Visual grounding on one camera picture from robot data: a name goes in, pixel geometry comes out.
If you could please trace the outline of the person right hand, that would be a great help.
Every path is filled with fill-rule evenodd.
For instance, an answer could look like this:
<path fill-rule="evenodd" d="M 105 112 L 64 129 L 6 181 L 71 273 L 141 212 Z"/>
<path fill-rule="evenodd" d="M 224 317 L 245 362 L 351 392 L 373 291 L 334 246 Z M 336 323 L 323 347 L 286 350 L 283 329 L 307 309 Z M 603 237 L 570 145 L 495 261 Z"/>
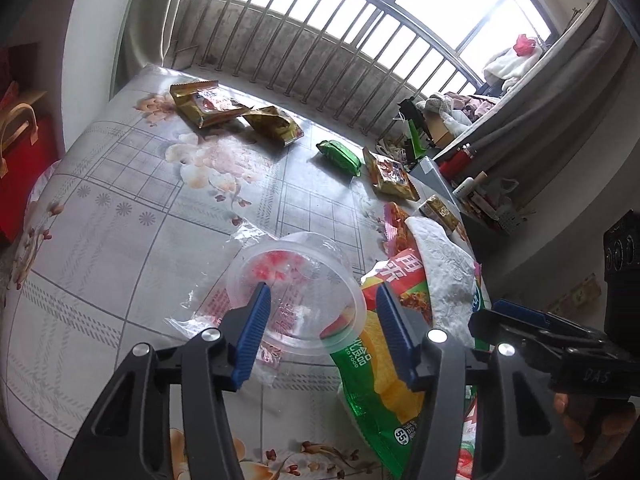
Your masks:
<path fill-rule="evenodd" d="M 600 477 L 638 418 L 637 407 L 629 400 L 555 393 L 553 406 L 572 439 L 587 479 Z"/>

